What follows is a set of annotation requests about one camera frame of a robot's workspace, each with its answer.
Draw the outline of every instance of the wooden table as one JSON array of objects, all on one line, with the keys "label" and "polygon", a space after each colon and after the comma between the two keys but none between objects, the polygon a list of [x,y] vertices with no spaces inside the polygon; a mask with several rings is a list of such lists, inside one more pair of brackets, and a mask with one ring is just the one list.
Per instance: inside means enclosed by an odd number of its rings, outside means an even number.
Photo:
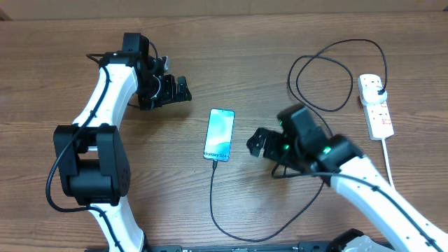
[{"label": "wooden table", "polygon": [[[141,32],[161,55],[170,56],[172,73],[186,76],[193,96],[191,102],[154,111],[128,108],[120,128],[132,170],[129,202],[151,244],[246,244],[226,237],[210,219],[211,162],[202,151],[212,108],[236,111],[231,158],[219,164],[213,194],[216,220],[225,230],[265,237],[308,203],[319,179],[271,179],[273,163],[249,155],[246,140],[258,127],[280,130],[276,114],[296,103],[286,89],[296,57],[353,38],[372,39],[386,53],[395,128],[387,144],[396,188],[448,231],[446,13],[0,22],[0,251],[106,245],[89,213],[54,211],[44,187],[55,159],[54,129],[72,122],[97,82],[97,65],[85,53],[121,49],[124,32]],[[338,45],[326,55],[345,63],[354,78],[384,77],[380,54],[369,43]],[[350,82],[336,64],[315,61],[300,84],[310,100],[336,107]],[[381,144],[368,138],[354,84],[341,111],[322,115],[385,174]],[[63,207],[76,206],[63,194],[58,173],[52,195]],[[265,244],[329,240],[349,228],[383,239],[355,207],[325,188],[301,217]]]}]

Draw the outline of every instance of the green led light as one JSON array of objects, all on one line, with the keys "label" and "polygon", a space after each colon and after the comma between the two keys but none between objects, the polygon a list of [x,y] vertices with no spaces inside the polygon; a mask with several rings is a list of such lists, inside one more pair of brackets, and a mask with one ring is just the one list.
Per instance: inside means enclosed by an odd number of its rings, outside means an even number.
[{"label": "green led light", "polygon": [[331,151],[331,148],[329,146],[327,146],[323,149],[323,154],[328,154],[330,151]]}]

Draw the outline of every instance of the white power strip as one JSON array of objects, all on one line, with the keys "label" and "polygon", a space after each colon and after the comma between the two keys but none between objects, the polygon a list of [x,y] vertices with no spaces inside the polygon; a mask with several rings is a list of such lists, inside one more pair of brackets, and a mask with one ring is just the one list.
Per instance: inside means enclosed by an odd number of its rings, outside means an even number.
[{"label": "white power strip", "polygon": [[391,168],[389,166],[389,156],[386,149],[386,138],[393,135],[391,114],[386,103],[387,93],[377,95],[371,92],[382,87],[381,78],[374,74],[363,74],[359,76],[358,87],[360,100],[363,104],[365,121],[371,140],[381,140],[386,163],[387,176],[392,188],[395,188],[392,181]]}]

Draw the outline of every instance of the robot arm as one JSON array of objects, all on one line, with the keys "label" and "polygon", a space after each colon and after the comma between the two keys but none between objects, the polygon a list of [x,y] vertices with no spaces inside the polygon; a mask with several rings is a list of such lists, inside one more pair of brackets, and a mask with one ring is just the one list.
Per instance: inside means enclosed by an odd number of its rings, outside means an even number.
[{"label": "robot arm", "polygon": [[[127,201],[130,165],[118,129],[128,101],[138,94],[139,108],[151,110],[173,102],[192,99],[185,77],[176,81],[168,71],[168,57],[148,55],[149,40],[140,34],[125,34],[122,50],[106,52],[99,60],[109,74],[106,94],[95,117],[72,141],[78,128],[90,116],[106,86],[106,72],[99,68],[99,80],[81,114],[72,125],[60,125],[54,133],[56,156],[67,149],[59,162],[59,175],[66,196],[75,197],[97,219],[107,238],[110,252],[148,251],[144,232],[138,227]],[[80,155],[97,151],[98,159],[81,159]],[[117,237],[119,246],[113,236]]]},{"label": "robot arm", "polygon": [[[97,116],[93,118],[88,127],[98,127],[103,123],[115,125],[120,129],[120,123],[131,96],[137,91],[137,73],[134,67],[125,64],[108,64],[106,66],[110,73],[110,84],[98,108]],[[84,108],[83,112],[73,121],[73,124],[82,125],[90,116],[91,110],[98,102],[106,84],[106,73],[99,69],[98,84]]]},{"label": "robot arm", "polygon": [[[302,105],[280,112],[277,118],[281,122],[283,133],[264,128],[257,129],[247,141],[252,155],[259,156],[261,148],[264,148],[264,158],[291,167],[300,173],[340,174],[341,176],[321,176],[321,178],[328,186],[358,207],[396,251],[439,251],[392,201],[375,190],[378,187],[409,215],[430,240],[432,239],[443,251],[448,251],[448,235],[424,218],[392,189],[370,159],[347,138],[336,135],[328,139]],[[375,187],[371,188],[342,176],[354,177]],[[357,251],[359,248],[350,249],[352,248],[347,245],[344,251]]]}]

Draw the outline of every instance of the phone screen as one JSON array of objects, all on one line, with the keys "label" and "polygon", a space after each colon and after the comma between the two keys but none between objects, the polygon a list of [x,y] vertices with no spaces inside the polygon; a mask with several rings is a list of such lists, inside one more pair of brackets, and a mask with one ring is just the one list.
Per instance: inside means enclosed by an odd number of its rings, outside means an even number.
[{"label": "phone screen", "polygon": [[205,139],[204,158],[217,161],[230,159],[234,111],[212,109]]}]

